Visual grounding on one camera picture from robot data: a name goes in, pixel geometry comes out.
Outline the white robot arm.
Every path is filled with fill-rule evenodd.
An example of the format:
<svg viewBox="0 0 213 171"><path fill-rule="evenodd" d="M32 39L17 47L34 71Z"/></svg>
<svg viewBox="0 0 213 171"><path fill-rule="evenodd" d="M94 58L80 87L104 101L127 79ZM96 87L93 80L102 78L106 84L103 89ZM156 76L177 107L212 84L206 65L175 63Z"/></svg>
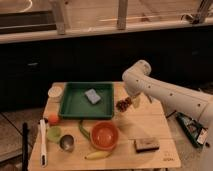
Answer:
<svg viewBox="0 0 213 171"><path fill-rule="evenodd" d="M122 74L130 97L147 94L176 111L197 120L208 129L199 171L213 171L213 95L163 82L150 77L151 66L139 60Z"/></svg>

